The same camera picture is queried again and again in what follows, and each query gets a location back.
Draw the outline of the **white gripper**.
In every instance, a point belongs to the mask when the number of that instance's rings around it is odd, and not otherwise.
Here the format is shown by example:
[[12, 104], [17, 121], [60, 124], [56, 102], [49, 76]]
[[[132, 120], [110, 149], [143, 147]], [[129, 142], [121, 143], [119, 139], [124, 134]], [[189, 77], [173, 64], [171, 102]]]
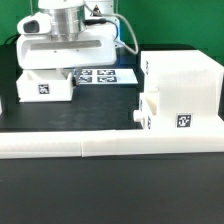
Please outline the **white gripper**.
[[17, 41], [17, 59], [22, 69], [75, 68], [79, 84], [81, 67], [112, 65], [116, 62], [111, 24], [89, 26], [74, 41], [53, 41], [49, 35], [21, 35]]

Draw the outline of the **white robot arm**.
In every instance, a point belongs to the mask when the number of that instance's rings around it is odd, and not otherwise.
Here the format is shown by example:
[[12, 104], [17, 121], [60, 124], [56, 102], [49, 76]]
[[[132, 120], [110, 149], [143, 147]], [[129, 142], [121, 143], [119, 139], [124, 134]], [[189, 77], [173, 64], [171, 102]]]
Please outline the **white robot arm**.
[[103, 19], [85, 19], [84, 0], [39, 0], [39, 11], [17, 24], [22, 70], [64, 80], [75, 68], [116, 62], [115, 31]]

